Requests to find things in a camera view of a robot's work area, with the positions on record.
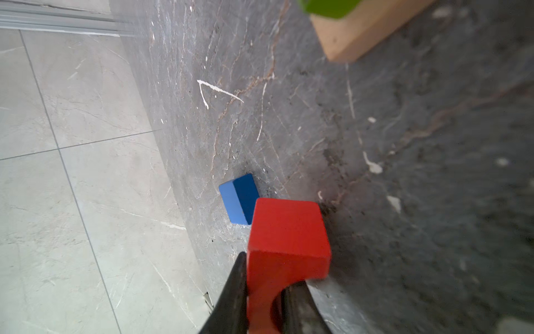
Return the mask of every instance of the green object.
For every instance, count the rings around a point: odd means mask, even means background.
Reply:
[[[361,0],[299,0],[306,13],[341,19],[350,13]]]

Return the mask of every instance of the light blue block face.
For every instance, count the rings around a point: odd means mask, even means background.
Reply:
[[[250,225],[256,200],[260,197],[252,174],[225,182],[219,186],[224,207],[233,224]]]

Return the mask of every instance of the gray marble surface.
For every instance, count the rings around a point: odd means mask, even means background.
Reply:
[[[309,283],[334,332],[534,318],[531,1],[438,1],[348,66],[295,1],[111,9],[214,301],[250,231],[217,187],[253,173],[320,203],[333,260]]]

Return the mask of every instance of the white tile floor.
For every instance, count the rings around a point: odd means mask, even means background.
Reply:
[[[120,39],[0,29],[0,332],[196,333],[205,291]]]

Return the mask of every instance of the red toy block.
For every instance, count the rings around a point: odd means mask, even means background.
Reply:
[[[259,198],[247,251],[248,332],[280,333],[275,298],[291,284],[325,278],[331,257],[317,203]]]

